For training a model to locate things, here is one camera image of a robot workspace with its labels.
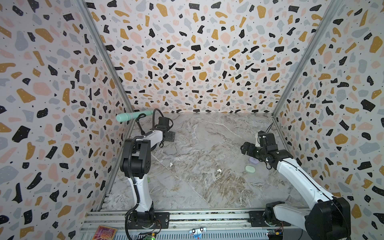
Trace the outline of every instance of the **green soap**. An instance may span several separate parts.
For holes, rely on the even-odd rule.
[[[256,169],[250,165],[247,165],[247,166],[245,166],[245,171],[249,172],[249,173],[254,173],[254,172],[256,172]]]

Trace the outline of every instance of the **marble surface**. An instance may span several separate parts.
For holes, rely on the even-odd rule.
[[[174,142],[152,151],[148,174],[150,194],[155,209],[211,209],[264,207],[283,200],[293,206],[306,202],[289,181],[264,163],[253,165],[247,173],[249,157],[240,146],[254,142],[259,130],[266,130],[270,114],[164,114],[173,119]],[[148,131],[152,118],[141,120]],[[279,149],[283,143],[273,126]],[[131,136],[139,135],[137,126]],[[128,179],[118,172],[103,210],[129,210],[134,201]]]

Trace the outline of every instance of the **terrazzo pattern wallpaper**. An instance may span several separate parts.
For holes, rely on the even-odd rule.
[[[384,239],[384,3],[344,3],[277,120],[307,173],[349,201],[353,239],[379,240]]]
[[[1,1],[0,19],[0,239],[76,238],[125,106],[70,0]]]
[[[326,0],[86,0],[135,110],[272,112]]]

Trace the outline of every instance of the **green tube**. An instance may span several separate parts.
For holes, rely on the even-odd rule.
[[[133,113],[120,113],[120,114],[116,115],[116,120],[118,122],[126,122],[126,121],[129,121],[131,119],[137,118],[142,113],[149,116],[149,115],[153,114],[153,110],[145,110],[145,111],[133,112]]]

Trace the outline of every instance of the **patterned wall panel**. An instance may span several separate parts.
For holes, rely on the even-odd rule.
[[[354,239],[378,240],[384,238],[384,6],[344,3],[277,120],[304,169],[349,201]]]
[[[326,0],[90,0],[135,109],[271,112]]]
[[[70,0],[0,4],[0,239],[72,239],[127,131]]]

